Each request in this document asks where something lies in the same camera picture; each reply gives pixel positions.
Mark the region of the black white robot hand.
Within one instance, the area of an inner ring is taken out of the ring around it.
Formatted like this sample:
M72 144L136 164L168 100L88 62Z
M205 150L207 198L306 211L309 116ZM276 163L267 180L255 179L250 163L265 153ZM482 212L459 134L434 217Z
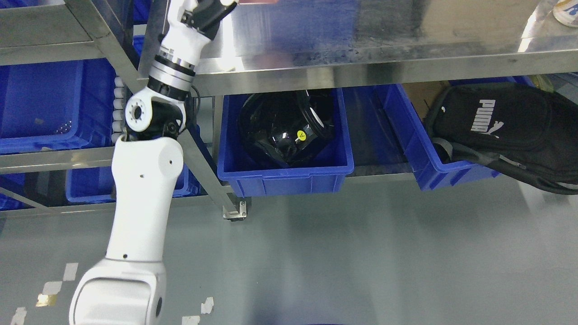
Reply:
M238 3L237 0L197 0L196 7L184 7L180 22L212 41L218 33L221 21Z

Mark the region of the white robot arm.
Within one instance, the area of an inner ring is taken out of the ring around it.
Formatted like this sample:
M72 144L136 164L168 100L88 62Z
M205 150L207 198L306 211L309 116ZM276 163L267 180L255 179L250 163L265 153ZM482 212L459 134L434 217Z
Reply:
M70 325L156 325L167 292L163 250L168 214L184 161L178 136L194 109L190 90L203 48L237 0L172 0L168 30L147 85L124 109L114 146L113 226L105 257L85 272L71 300Z

